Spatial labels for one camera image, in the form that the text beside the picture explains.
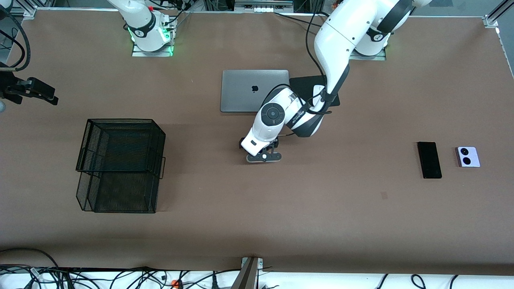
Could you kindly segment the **long black smartphone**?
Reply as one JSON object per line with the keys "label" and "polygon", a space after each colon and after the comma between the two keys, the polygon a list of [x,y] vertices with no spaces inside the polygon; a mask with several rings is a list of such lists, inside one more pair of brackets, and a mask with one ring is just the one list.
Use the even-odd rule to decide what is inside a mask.
{"label": "long black smartphone", "polygon": [[435,142],[418,142],[417,151],[424,179],[441,179],[442,170]]}

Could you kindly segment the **lavender flip phone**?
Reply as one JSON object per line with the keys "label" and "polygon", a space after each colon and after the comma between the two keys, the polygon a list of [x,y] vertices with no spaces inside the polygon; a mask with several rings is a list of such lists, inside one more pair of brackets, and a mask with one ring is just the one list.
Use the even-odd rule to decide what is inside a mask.
{"label": "lavender flip phone", "polygon": [[480,161],[476,147],[455,148],[460,167],[480,167]]}

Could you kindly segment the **silver closed laptop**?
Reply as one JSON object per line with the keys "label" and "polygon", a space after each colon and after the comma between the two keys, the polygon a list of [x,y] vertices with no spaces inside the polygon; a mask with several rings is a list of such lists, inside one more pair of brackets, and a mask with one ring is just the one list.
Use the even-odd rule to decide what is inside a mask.
{"label": "silver closed laptop", "polygon": [[232,69],[222,72],[220,111],[255,113],[267,94],[279,84],[289,84],[290,72],[284,69]]}

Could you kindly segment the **black mouse pad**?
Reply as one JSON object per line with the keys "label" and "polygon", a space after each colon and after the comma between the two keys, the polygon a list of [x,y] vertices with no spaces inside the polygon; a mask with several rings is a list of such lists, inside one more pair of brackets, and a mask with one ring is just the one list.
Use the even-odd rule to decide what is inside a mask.
{"label": "black mouse pad", "polygon": [[320,90],[317,89],[316,86],[323,88],[326,82],[326,76],[292,77],[289,81],[295,94],[303,101],[308,101],[311,110],[319,110],[319,108],[315,108],[315,106],[323,106],[323,104],[317,105],[324,93],[320,93]]}

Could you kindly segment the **white power strip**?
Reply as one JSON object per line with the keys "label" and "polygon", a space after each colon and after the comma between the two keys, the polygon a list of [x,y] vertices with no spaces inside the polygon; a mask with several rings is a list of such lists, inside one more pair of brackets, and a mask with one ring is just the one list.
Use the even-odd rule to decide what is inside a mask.
{"label": "white power strip", "polygon": [[233,0],[233,2],[233,11],[235,12],[294,12],[293,0]]}

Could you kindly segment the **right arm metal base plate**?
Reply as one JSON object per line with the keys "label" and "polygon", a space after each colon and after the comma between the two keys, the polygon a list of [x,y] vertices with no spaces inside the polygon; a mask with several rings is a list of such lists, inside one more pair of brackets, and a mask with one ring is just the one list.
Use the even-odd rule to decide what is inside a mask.
{"label": "right arm metal base plate", "polygon": [[176,20],[170,20],[169,15],[156,15],[153,28],[136,29],[131,26],[128,30],[133,41],[133,57],[172,57]]}

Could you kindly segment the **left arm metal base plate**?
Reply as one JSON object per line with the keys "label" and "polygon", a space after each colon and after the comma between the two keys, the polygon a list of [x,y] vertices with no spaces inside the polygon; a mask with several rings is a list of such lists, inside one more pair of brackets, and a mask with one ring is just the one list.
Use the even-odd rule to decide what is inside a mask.
{"label": "left arm metal base plate", "polygon": [[385,61],[387,60],[386,51],[383,48],[376,55],[364,55],[359,53],[356,49],[354,49],[349,57],[349,60],[358,60],[358,61]]}

